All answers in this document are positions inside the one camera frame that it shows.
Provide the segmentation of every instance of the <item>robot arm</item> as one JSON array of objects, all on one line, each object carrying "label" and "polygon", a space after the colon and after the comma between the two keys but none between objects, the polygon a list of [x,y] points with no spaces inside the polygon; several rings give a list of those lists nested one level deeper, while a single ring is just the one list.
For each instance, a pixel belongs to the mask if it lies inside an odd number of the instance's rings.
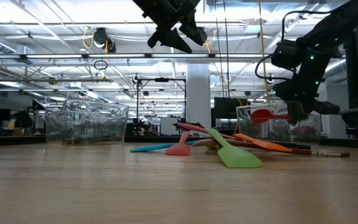
[{"label": "robot arm", "polygon": [[272,64],[293,70],[301,65],[291,80],[276,84],[273,89],[284,101],[299,101],[305,116],[312,111],[338,114],[340,108],[329,102],[315,100],[326,67],[337,47],[358,26],[358,0],[350,0],[319,22],[314,29],[296,41],[284,40],[272,55]]}]

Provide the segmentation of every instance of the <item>table surface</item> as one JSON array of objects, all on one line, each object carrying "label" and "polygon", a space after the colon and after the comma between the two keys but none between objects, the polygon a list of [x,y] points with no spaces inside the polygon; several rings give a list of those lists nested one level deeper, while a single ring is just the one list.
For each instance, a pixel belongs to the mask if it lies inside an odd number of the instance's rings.
[{"label": "table surface", "polygon": [[350,158],[249,150],[264,167],[228,169],[123,146],[0,147],[0,223],[358,223],[358,149]]}]

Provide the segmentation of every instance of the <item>silicone spatula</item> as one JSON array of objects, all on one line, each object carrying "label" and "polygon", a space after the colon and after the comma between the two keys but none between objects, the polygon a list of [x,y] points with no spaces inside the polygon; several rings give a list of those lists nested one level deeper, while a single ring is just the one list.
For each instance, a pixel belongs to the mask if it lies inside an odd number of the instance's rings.
[{"label": "silicone spatula", "polygon": [[185,144],[185,141],[189,137],[190,132],[184,131],[181,134],[180,140],[178,143],[174,144],[173,146],[169,147],[165,153],[169,156],[188,156],[190,155],[191,146]]},{"label": "silicone spatula", "polygon": [[[198,132],[201,132],[201,133],[205,133],[205,134],[208,134],[207,130],[205,130],[205,128],[201,128],[201,127],[198,127],[198,126],[195,126],[195,125],[191,125],[191,124],[183,124],[183,123],[177,123],[177,125],[179,127],[182,127],[182,128],[185,128],[187,130],[190,130],[190,131],[198,131]],[[222,137],[224,138],[228,138],[228,139],[236,139],[235,137],[233,136],[228,136],[228,135],[225,135],[225,134],[220,134]]]},{"label": "silicone spatula", "polygon": [[262,161],[260,161],[258,157],[236,146],[230,145],[217,130],[209,128],[207,132],[222,146],[218,154],[227,167],[257,168],[263,166]]},{"label": "silicone spatula", "polygon": [[262,124],[262,123],[267,122],[270,119],[291,120],[292,117],[289,115],[275,115],[275,114],[272,114],[268,109],[260,109],[260,110],[257,110],[252,113],[251,119],[254,124]]},{"label": "silicone spatula", "polygon": [[[195,143],[196,141],[188,141],[186,142],[187,145],[191,146]],[[135,149],[131,149],[130,152],[148,152],[148,151],[154,151],[154,150],[159,150],[159,149],[166,149],[168,147],[173,146],[175,143],[171,143],[171,144],[161,144],[161,145],[156,145],[156,146],[144,146],[144,147],[138,147]]]},{"label": "silicone spatula", "polygon": [[284,146],[281,146],[279,144],[275,144],[272,142],[254,139],[249,136],[246,136],[245,134],[235,134],[234,136],[240,140],[245,140],[245,141],[251,142],[252,144],[260,146],[261,148],[266,149],[266,150],[276,151],[276,152],[291,152],[291,149],[289,149],[287,147],[284,147]]}]

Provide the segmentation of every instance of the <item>clear plastic bin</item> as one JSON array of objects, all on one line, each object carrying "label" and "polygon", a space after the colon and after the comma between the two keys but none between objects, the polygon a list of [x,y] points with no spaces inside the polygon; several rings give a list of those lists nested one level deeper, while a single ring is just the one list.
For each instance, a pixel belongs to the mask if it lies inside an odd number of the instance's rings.
[{"label": "clear plastic bin", "polygon": [[[289,103],[292,108],[301,108],[300,103]],[[262,124],[255,124],[251,115],[256,110],[268,109],[275,115],[288,115],[286,103],[270,103],[237,107],[239,132],[257,139],[286,142],[316,141],[321,134],[321,115],[309,114],[308,119],[291,125],[286,119],[270,119]]]},{"label": "clear plastic bin", "polygon": [[123,144],[129,107],[66,100],[61,111],[46,111],[47,143]]}]

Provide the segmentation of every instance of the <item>red spatula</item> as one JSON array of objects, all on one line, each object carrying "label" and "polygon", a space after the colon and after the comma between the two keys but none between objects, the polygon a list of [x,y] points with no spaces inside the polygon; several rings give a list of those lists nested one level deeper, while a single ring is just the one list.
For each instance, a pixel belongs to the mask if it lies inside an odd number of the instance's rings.
[{"label": "red spatula", "polygon": [[[181,128],[185,128],[185,129],[190,130],[190,131],[198,131],[198,132],[201,132],[201,133],[208,134],[208,132],[206,131],[205,128],[201,128],[201,127],[198,127],[198,126],[195,126],[195,125],[183,124],[183,123],[177,123],[177,125],[179,127],[181,127]],[[225,134],[221,134],[221,136],[224,137],[224,138],[228,138],[228,139],[236,139],[233,136],[228,136],[228,135],[225,135]]]},{"label": "red spatula", "polygon": [[169,147],[165,153],[169,156],[189,156],[191,146],[185,144],[187,138],[189,137],[190,132],[185,131],[181,134],[179,143],[174,144],[173,146]]},{"label": "red spatula", "polygon": [[255,112],[253,112],[251,115],[251,119],[252,119],[252,122],[254,122],[254,124],[262,124],[262,123],[269,121],[270,119],[291,120],[292,117],[289,115],[275,115],[275,114],[272,114],[268,109],[261,109],[261,110],[257,110]]}]

